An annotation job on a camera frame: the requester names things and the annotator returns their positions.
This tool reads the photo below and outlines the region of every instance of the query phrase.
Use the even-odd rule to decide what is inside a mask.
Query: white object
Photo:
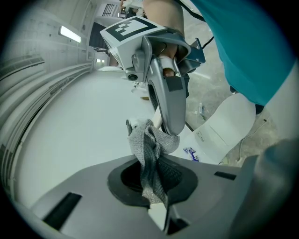
[[[126,0],[123,2],[124,7],[131,7],[135,9],[139,9],[143,7],[143,0]]]
[[[136,13],[136,15],[142,17],[144,15],[143,8],[139,8],[138,11],[137,11],[137,13]]]
[[[134,82],[133,83],[134,88],[131,90],[131,92],[138,97],[148,97],[149,93],[146,88],[146,84],[143,82]]]
[[[165,29],[140,16],[124,19],[100,31],[111,54],[123,69],[133,67],[132,55],[141,48],[142,37]]]
[[[160,113],[160,108],[159,106],[157,107],[156,109],[156,112],[154,114],[154,117],[153,117],[153,123],[154,123],[154,127],[159,129],[162,125],[162,116],[161,116],[161,113]]]
[[[162,65],[162,69],[172,69],[175,72],[173,67],[173,59],[168,56],[159,56],[160,63]]]
[[[155,224],[160,228],[164,229],[167,210],[163,203],[151,204],[148,210],[149,216],[153,219]]]
[[[183,148],[191,147],[200,162],[218,164],[249,133],[255,118],[255,104],[240,93],[232,95],[202,126],[181,138],[175,152],[188,159]]]
[[[78,36],[76,33],[72,32],[71,30],[67,29],[64,26],[61,26],[59,33],[61,35],[64,35],[68,38],[71,38],[72,40],[81,43],[81,37]]]
[[[130,125],[131,125],[132,129],[134,130],[144,120],[146,120],[146,119],[130,118],[129,122],[130,122]]]
[[[202,105],[201,102],[200,102],[199,107],[198,107],[198,112],[199,112],[200,114],[203,114],[203,105]]]

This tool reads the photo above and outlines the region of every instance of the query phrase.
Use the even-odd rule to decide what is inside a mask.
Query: gray towel
[[[166,195],[157,172],[160,154],[170,154],[178,148],[179,136],[170,136],[156,129],[151,120],[138,125],[129,136],[131,151],[141,163],[142,195],[151,204],[166,202]]]

